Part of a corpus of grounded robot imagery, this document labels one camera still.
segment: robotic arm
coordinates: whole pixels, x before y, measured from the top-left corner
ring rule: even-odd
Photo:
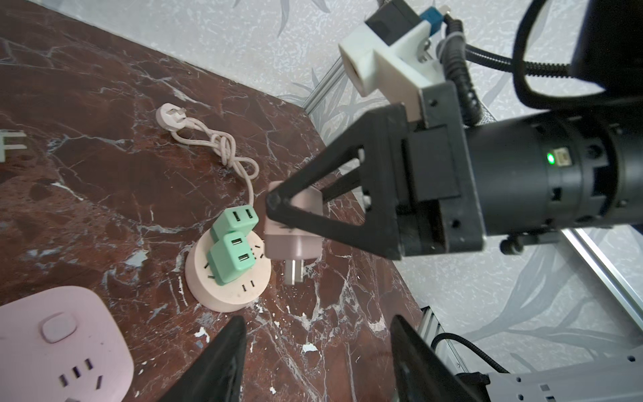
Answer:
[[[392,105],[364,114],[272,190],[268,217],[389,259],[479,251],[486,235],[506,235],[501,251],[519,254],[560,229],[643,222],[643,3],[590,1],[568,73],[605,91],[552,98],[531,91],[523,60],[545,1],[520,24],[511,70],[521,102],[549,111],[479,126],[461,23],[445,17],[431,59],[438,11],[384,5],[340,51],[360,94],[380,89]],[[359,167],[321,191],[326,202],[361,186],[364,224],[291,205],[352,159]]]

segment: mint green power adapter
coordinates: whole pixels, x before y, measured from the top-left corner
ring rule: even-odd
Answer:
[[[226,208],[212,224],[214,246],[206,258],[220,286],[239,278],[255,264],[246,236],[258,222],[254,208],[242,205]]]
[[[249,205],[233,206],[226,208],[210,229],[214,242],[230,232],[241,232],[247,236],[259,223],[255,209]]]

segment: square pink socket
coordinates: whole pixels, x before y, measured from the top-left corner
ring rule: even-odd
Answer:
[[[117,402],[134,362],[91,290],[62,286],[0,307],[0,395],[11,402]]]

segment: brown marble tabletop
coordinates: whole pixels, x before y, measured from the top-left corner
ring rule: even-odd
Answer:
[[[160,129],[155,109],[181,105],[236,137],[238,154],[261,168],[262,219],[267,184],[323,143],[297,106],[33,3],[0,3],[0,130],[24,131],[28,147],[0,164],[0,304],[56,286],[92,289],[134,358],[125,400],[155,401],[203,350],[206,335],[195,334],[212,338],[230,318],[197,303],[183,263],[214,218],[247,196],[211,150]],[[363,219],[352,196],[330,208]],[[248,323],[242,399],[390,400],[388,324],[421,317],[394,265],[325,241],[304,283],[286,286],[282,272],[274,262],[268,288],[238,312]]]

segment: round power strip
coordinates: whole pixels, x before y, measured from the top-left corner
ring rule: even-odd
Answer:
[[[264,241],[255,233],[246,236],[255,256],[255,265],[223,286],[212,278],[206,254],[214,245],[210,232],[203,233],[185,262],[185,278],[192,295],[208,309],[220,313],[241,310],[258,298],[268,286],[272,267],[264,255]]]

